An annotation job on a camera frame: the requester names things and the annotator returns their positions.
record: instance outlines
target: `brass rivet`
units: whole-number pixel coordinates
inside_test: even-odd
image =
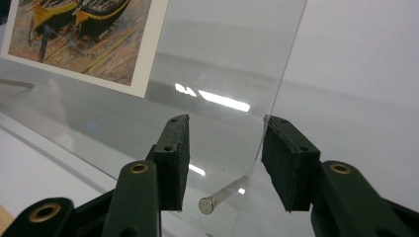
[[[333,164],[330,166],[330,169],[332,169],[332,171],[338,173],[338,174],[342,174],[342,175],[349,175],[352,173],[351,168],[349,168],[346,165],[343,164]]]
[[[133,174],[141,174],[148,170],[148,166],[144,164],[134,164],[129,168]]]
[[[61,206],[58,203],[46,203],[32,211],[29,215],[29,220],[32,223],[44,222],[53,218],[60,210]]]

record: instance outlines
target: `silver cylinder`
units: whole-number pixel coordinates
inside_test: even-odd
[[[198,203],[198,208],[202,214],[211,214],[215,207],[222,203],[225,199],[230,197],[232,194],[235,194],[241,188],[244,188],[247,183],[247,176],[243,176],[233,183],[227,185],[223,189],[214,193],[209,197],[204,197]]]

